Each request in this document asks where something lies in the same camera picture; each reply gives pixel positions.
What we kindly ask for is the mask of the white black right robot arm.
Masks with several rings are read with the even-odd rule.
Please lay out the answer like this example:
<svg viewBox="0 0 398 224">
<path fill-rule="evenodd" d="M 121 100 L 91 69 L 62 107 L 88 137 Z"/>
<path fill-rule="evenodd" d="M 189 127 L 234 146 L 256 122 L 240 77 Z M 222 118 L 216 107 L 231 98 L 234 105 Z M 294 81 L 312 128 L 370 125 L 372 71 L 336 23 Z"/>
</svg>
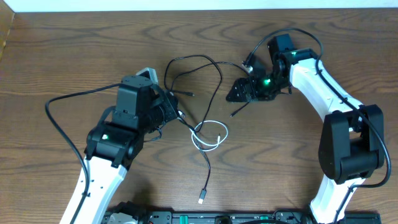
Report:
<svg viewBox="0 0 398 224">
<path fill-rule="evenodd" d="M 266 74 L 254 55 L 244 63 L 247 78 L 237 79 L 228 102 L 271 101 L 282 89 L 294 87 L 323 121 L 318 160 L 324 173 L 310 203 L 316 223 L 338 223 L 358 188 L 378 188 L 390 178 L 391 159 L 384 142 L 384 115 L 348 94 L 324 69 L 312 49 L 270 49 L 272 73 Z"/>
</svg>

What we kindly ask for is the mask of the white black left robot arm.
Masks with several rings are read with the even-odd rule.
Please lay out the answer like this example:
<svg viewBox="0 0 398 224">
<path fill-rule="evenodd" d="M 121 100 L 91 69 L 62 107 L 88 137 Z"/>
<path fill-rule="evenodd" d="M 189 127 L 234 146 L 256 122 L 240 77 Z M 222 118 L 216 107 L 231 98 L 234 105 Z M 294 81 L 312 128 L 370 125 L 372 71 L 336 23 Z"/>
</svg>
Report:
<svg viewBox="0 0 398 224">
<path fill-rule="evenodd" d="M 100 223 L 144 146 L 144 136 L 177 118 L 178 100 L 163 90 L 119 90 L 86 139 L 78 183 L 62 223 Z"/>
</svg>

